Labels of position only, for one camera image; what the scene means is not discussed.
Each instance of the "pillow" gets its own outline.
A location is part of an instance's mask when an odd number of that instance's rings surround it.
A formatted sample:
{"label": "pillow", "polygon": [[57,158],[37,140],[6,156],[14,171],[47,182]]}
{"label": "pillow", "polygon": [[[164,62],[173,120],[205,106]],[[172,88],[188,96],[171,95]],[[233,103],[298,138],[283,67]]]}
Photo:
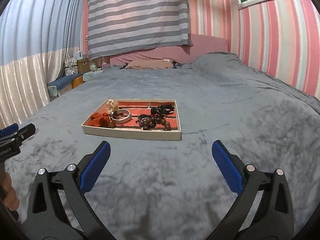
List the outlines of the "pillow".
{"label": "pillow", "polygon": [[110,65],[124,65],[137,59],[171,59],[178,63],[190,64],[197,57],[210,52],[228,52],[228,42],[223,38],[191,34],[191,41],[193,46],[159,47],[111,56]]}

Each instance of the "silver pin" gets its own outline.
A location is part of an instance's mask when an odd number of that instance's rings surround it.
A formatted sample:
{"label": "silver pin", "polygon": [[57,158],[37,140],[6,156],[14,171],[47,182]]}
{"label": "silver pin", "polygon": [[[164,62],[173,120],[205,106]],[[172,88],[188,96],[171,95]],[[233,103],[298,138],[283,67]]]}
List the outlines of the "silver pin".
{"label": "silver pin", "polygon": [[45,173],[45,169],[44,168],[39,169],[38,174],[42,175],[44,173]]}
{"label": "silver pin", "polygon": [[283,170],[277,169],[277,174],[278,174],[278,175],[283,175],[283,173],[284,173]]}
{"label": "silver pin", "polygon": [[76,169],[76,166],[74,164],[70,164],[67,169],[68,171],[74,171]]}
{"label": "silver pin", "polygon": [[254,171],[255,169],[256,168],[253,165],[251,165],[251,164],[247,165],[247,170],[248,171]]}

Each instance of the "human hand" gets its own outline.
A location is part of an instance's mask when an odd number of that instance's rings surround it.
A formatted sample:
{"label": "human hand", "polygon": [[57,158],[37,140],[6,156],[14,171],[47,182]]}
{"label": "human hand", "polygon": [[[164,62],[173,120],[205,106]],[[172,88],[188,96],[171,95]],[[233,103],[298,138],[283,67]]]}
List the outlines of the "human hand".
{"label": "human hand", "polygon": [[12,181],[9,173],[5,173],[5,179],[2,184],[3,189],[7,192],[7,196],[4,199],[4,205],[10,209],[10,211],[16,211],[20,205],[20,201],[16,196],[16,191],[12,187]]}

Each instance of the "gray velvet blanket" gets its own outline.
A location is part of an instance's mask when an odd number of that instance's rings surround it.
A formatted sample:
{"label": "gray velvet blanket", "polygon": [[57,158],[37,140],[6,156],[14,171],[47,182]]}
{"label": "gray velvet blanket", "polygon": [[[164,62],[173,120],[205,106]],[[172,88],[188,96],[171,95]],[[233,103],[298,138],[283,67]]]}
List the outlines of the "gray velvet blanket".
{"label": "gray velvet blanket", "polygon": [[[81,123],[107,98],[177,100],[182,140],[84,134]],[[6,167],[24,221],[29,189],[39,168],[62,170],[106,140],[111,157],[86,198],[109,231],[128,240],[205,239],[237,197],[212,158],[212,143],[219,139],[245,164],[266,172],[284,170],[297,232],[320,201],[319,115],[317,99],[243,65],[231,53],[203,55],[178,69],[114,67],[25,122],[32,122],[37,133]],[[66,209],[78,227],[67,204]],[[243,227],[253,215],[249,213]]]}

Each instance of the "shallow box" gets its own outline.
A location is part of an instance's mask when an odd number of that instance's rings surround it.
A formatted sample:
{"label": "shallow box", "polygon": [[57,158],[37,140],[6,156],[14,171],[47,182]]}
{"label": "shallow box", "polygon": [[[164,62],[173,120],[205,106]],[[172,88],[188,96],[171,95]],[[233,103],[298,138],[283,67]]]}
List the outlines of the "shallow box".
{"label": "shallow box", "polygon": [[[181,140],[181,126],[176,100],[173,99],[113,99],[119,101],[119,107],[128,109],[132,114],[132,120],[117,124],[116,128],[93,127],[86,125],[91,119],[90,116],[81,125],[85,134],[92,134],[98,136],[129,138],[129,139],[143,139],[143,140]],[[99,106],[95,112],[103,112],[106,108],[108,99]],[[151,131],[144,131],[135,121],[140,114],[150,114],[151,107],[172,104],[174,106],[173,114],[168,115],[166,120],[171,124],[171,131],[163,131],[163,126],[157,124]]]}

